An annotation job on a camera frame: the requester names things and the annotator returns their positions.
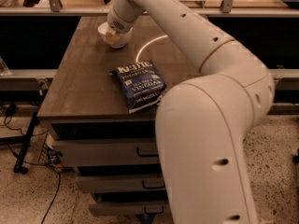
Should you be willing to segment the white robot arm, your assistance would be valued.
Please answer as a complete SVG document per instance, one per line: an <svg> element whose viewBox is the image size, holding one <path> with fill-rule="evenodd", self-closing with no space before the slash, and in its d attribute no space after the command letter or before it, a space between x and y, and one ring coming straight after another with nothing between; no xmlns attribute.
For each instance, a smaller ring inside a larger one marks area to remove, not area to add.
<svg viewBox="0 0 299 224"><path fill-rule="evenodd" d="M156 143L175 224L259 224L243 139L275 93L267 67L178 0L114 0L108 24L128 32L147 12L199 72L170 89Z"/></svg>

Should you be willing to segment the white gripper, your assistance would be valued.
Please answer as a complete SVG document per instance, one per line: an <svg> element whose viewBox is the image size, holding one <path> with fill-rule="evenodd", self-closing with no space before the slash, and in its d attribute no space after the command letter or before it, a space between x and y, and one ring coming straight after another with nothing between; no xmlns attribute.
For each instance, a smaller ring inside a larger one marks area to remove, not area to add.
<svg viewBox="0 0 299 224"><path fill-rule="evenodd" d="M109 45L117 43L121 39L120 34L128 33L134 26L132 21L126 21L125 19L121 18L116 13L114 7L112 7L107 14L107 23L109 27L105 33L104 41Z"/></svg>

